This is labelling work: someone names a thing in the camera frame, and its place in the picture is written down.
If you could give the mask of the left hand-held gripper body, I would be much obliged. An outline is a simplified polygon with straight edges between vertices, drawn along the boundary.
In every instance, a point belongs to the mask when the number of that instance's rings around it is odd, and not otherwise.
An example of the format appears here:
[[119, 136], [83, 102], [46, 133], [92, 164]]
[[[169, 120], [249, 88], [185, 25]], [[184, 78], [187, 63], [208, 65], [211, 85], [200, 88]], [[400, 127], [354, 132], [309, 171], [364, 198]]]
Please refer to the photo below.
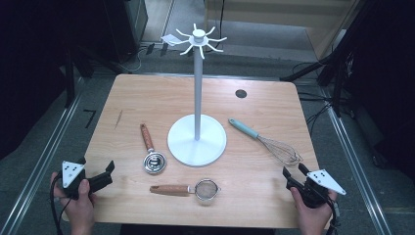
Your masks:
[[[78, 187], [83, 179], [86, 179], [85, 164], [76, 162], [63, 161], [62, 163], [62, 186], [64, 193], [71, 199], [79, 198]], [[106, 170], [96, 176], [88, 178], [90, 190], [89, 193], [95, 193], [109, 184], [113, 183], [112, 174]]]

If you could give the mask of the metal floor rail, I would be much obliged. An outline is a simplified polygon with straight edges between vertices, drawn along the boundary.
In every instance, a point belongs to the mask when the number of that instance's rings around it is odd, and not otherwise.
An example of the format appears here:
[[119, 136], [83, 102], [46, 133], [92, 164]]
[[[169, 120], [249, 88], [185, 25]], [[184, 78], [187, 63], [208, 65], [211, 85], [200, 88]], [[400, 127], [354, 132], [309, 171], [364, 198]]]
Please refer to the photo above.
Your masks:
[[368, 181], [367, 175], [360, 163], [358, 155], [356, 154], [354, 147], [349, 139], [343, 119], [338, 117], [333, 107], [330, 108], [329, 117], [338, 135], [351, 173], [354, 177], [357, 188], [360, 192], [360, 195], [362, 196], [365, 208], [369, 213], [377, 234], [393, 235], [389, 223], [385, 217], [384, 211], [374, 193], [372, 186]]
[[20, 146], [0, 161], [0, 235], [16, 235], [50, 162], [77, 109], [80, 96], [65, 108], [59, 97]]

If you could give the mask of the white hook rack stand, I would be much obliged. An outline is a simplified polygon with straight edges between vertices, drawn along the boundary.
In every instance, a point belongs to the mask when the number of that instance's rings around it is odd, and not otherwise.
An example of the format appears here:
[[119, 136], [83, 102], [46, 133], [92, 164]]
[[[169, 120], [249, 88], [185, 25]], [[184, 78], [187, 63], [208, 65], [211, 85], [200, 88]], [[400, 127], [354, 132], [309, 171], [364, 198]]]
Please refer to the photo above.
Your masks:
[[227, 144], [227, 135], [223, 125], [214, 117], [202, 114], [204, 49], [209, 47], [218, 52], [218, 49], [210, 45], [210, 42], [226, 40], [226, 37], [209, 38], [214, 30], [215, 27], [210, 31], [204, 31], [193, 24], [190, 34], [177, 29], [177, 32], [186, 37], [186, 40], [171, 41], [174, 45], [189, 44], [182, 55], [188, 54], [191, 50], [194, 51], [194, 112], [178, 119], [167, 134], [167, 147], [172, 156], [190, 167], [211, 165], [222, 156]]

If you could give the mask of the wooden handled metal scoop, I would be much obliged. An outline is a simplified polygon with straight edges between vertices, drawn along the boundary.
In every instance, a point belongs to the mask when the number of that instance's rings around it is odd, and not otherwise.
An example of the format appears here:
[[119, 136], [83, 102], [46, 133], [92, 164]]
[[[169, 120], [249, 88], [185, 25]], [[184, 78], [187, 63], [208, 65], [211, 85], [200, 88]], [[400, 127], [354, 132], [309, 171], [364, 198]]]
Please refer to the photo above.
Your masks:
[[162, 153], [155, 150], [150, 132], [145, 123], [140, 124], [140, 130], [148, 152], [143, 161], [143, 168], [149, 174], [159, 174], [166, 166], [166, 158]]

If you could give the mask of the person's left hand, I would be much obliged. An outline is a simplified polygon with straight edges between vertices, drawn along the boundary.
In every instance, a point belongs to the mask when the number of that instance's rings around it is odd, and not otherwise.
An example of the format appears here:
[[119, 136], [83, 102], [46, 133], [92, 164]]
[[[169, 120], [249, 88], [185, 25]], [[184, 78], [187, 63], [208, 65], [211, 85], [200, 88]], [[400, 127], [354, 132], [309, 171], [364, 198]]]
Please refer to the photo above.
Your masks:
[[70, 235], [92, 235], [95, 224], [94, 195], [89, 195], [90, 185], [83, 179], [78, 186], [78, 199], [71, 200], [58, 186], [53, 186], [53, 199], [65, 206], [69, 218]]

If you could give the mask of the white paper tag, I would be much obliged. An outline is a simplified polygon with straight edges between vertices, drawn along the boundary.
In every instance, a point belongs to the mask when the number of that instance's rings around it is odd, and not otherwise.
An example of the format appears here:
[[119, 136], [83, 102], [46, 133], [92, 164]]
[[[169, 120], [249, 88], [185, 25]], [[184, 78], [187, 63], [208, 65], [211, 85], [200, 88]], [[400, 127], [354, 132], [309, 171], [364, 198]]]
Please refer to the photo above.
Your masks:
[[178, 39], [177, 37], [175, 37], [172, 34], [162, 36], [161, 40], [162, 40], [163, 43], [166, 43], [170, 46], [177, 45], [180, 42], [180, 39]]

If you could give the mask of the person's right hand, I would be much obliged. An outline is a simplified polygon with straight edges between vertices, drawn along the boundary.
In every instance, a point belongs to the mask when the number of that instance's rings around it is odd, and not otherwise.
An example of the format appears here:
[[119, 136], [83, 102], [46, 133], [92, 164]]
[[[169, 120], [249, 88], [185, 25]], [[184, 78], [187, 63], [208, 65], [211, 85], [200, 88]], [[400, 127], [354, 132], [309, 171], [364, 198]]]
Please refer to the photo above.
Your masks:
[[332, 217], [332, 209], [324, 204], [319, 208], [307, 207], [301, 197], [300, 191], [292, 187], [290, 189], [298, 212], [297, 220], [301, 235], [322, 235], [326, 224]]

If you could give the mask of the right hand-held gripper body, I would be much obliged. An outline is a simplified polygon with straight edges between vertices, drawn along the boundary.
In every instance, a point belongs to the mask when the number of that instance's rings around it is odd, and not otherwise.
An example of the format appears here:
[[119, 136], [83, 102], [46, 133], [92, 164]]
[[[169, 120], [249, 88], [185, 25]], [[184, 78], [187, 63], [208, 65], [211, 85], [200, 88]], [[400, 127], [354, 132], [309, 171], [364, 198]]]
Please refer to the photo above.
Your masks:
[[287, 179], [287, 189], [292, 187], [300, 191], [304, 204], [312, 209], [318, 208], [329, 201], [328, 191], [345, 195], [346, 190], [325, 169], [311, 171], [303, 183], [292, 176]]

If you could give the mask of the black metal stand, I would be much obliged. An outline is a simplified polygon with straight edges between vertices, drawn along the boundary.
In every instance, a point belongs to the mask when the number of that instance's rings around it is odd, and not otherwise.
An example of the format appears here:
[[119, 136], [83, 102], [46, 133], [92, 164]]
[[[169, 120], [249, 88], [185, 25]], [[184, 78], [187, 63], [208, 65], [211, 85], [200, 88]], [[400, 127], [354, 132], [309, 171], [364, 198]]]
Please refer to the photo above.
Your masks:
[[65, 80], [67, 100], [65, 107], [68, 108], [74, 101], [74, 69], [77, 69], [82, 76], [90, 77], [93, 74], [93, 68], [88, 59], [92, 56], [91, 52], [84, 47], [69, 47], [65, 53]]
[[317, 77], [317, 83], [320, 86], [327, 86], [332, 79], [335, 80], [334, 91], [332, 96], [332, 108], [339, 117], [341, 103], [342, 82], [346, 76], [346, 57], [350, 53], [352, 39], [345, 34], [340, 40], [333, 52], [320, 61], [312, 63], [302, 70], [294, 72], [291, 75], [280, 77], [281, 81], [293, 82], [312, 71], [322, 69]]

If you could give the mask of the dark cabinet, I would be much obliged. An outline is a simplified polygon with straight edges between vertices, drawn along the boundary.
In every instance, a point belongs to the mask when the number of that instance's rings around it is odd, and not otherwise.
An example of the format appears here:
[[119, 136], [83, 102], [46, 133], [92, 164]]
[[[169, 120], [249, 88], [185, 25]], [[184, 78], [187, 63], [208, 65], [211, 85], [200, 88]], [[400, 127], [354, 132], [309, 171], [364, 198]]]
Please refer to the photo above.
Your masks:
[[148, 22], [145, 0], [103, 0], [109, 23], [112, 58], [125, 62], [138, 52]]

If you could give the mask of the wooden handled mesh strainer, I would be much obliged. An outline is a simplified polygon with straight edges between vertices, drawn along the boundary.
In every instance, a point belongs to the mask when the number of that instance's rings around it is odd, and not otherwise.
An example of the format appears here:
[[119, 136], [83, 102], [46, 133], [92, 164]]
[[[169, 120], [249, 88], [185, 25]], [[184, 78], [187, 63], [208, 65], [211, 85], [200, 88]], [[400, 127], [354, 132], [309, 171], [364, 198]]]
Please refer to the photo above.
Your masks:
[[195, 195], [202, 205], [209, 205], [221, 191], [221, 188], [212, 179], [201, 179], [194, 186], [185, 184], [153, 185], [150, 192], [166, 196], [185, 197]]

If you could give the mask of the teal handled wire whisk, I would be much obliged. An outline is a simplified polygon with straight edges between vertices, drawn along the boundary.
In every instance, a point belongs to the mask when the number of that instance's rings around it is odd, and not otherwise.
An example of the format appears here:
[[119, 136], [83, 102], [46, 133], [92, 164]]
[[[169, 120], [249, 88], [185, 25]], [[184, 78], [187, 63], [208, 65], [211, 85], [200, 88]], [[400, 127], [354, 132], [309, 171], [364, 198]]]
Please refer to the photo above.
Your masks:
[[258, 140], [281, 164], [296, 165], [302, 161], [301, 155], [292, 146], [281, 141], [263, 137], [255, 130], [234, 118], [229, 118], [228, 121], [241, 132]]

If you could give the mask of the light wooden furniture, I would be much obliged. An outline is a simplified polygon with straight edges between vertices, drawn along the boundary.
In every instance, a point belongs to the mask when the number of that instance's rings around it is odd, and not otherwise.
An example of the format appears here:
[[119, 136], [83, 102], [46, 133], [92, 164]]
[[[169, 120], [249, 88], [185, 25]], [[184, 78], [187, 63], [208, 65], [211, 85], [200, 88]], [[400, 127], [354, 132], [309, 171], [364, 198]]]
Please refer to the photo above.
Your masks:
[[222, 25], [236, 54], [321, 59], [363, 0], [204, 0], [205, 26]]

